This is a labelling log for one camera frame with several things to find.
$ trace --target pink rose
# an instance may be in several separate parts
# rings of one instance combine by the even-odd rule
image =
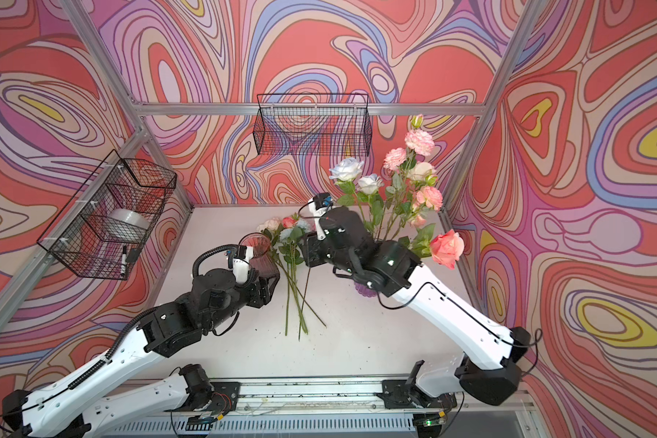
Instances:
[[[297,219],[294,219],[292,216],[282,219],[282,226],[285,228],[294,228],[295,223],[297,223]]]
[[[450,230],[431,241],[430,247],[436,263],[455,269],[456,261],[460,259],[464,251],[464,242],[460,234]]]
[[[407,132],[404,142],[416,153],[424,156],[431,155],[433,149],[436,147],[436,144],[433,142],[433,136],[421,129]]]
[[[443,206],[443,195],[435,187],[426,186],[416,192],[415,203],[425,204],[433,210],[440,210]]]
[[[389,151],[385,157],[384,168],[396,171],[399,165],[406,161],[406,149],[397,148]]]
[[[423,225],[426,224],[426,218],[424,218],[421,215],[416,215],[416,217],[414,217],[411,221],[409,221],[409,223],[413,227],[419,227],[420,228],[420,227],[422,227]]]

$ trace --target vase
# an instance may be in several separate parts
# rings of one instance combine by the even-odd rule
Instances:
[[[361,285],[360,283],[357,282],[355,282],[354,284],[355,284],[355,290],[357,290],[358,293],[361,294],[362,296],[367,296],[367,297],[377,296],[376,290],[370,289],[368,286]]]

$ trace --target metal mesh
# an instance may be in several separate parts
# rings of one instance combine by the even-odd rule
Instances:
[[[73,222],[44,249],[79,277],[125,280],[176,180],[173,171],[152,162],[120,159]],[[137,213],[141,222],[134,225],[116,219],[116,209]]]
[[[367,104],[360,93],[258,95],[255,148],[259,155],[368,156]]]

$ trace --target flower bouquet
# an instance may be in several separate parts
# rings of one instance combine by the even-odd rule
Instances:
[[[297,284],[297,266],[304,263],[304,258],[299,250],[299,239],[309,231],[312,226],[301,219],[297,214],[280,219],[274,217],[269,219],[258,226],[258,231],[266,235],[270,241],[271,246],[268,251],[272,262],[282,269],[285,277],[287,278],[287,306],[285,309],[285,336],[289,330],[289,307],[290,301],[294,302],[297,307],[299,315],[299,335],[301,338],[302,332],[309,334],[307,322],[304,318],[305,306],[314,313],[324,327],[326,324],[316,314],[312,306],[306,302],[307,285],[309,284],[309,274],[307,274],[307,282],[304,286],[304,294],[299,290]]]
[[[425,161],[433,153],[433,137],[421,129],[423,115],[412,118],[411,128],[404,139],[406,147],[389,151],[383,167],[391,175],[391,184],[385,188],[385,197],[380,194],[384,181],[377,174],[363,176],[364,161],[346,158],[330,169],[329,178],[344,193],[338,204],[359,207],[365,228],[376,240],[394,240],[408,224],[417,230],[414,238],[402,236],[399,243],[421,258],[432,257],[437,263],[455,269],[456,261],[464,250],[461,237],[450,230],[433,237],[435,223],[426,223],[429,211],[438,211],[443,206],[443,196],[435,188],[438,175],[433,165]],[[374,296],[369,289],[356,288],[363,295]]]

